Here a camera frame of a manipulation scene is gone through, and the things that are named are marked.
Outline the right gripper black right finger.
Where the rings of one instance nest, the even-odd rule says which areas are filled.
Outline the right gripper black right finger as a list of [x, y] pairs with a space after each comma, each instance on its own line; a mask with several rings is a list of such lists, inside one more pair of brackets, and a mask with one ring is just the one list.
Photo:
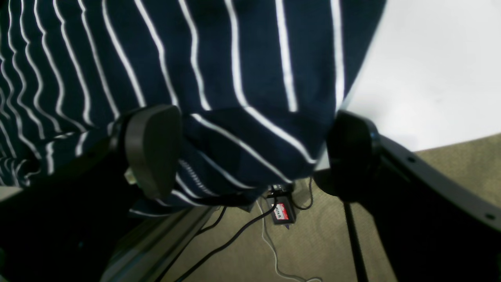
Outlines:
[[366, 268], [350, 204], [374, 219], [400, 282], [499, 282], [500, 208], [341, 110], [327, 137], [330, 177], [320, 183], [344, 204], [359, 280]]

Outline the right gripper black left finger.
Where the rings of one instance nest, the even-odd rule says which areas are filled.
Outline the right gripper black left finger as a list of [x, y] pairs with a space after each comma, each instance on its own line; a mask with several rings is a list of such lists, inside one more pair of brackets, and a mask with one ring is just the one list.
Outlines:
[[133, 203], [170, 195], [181, 141], [178, 107], [136, 110], [88, 152], [2, 200], [1, 276], [98, 282]]

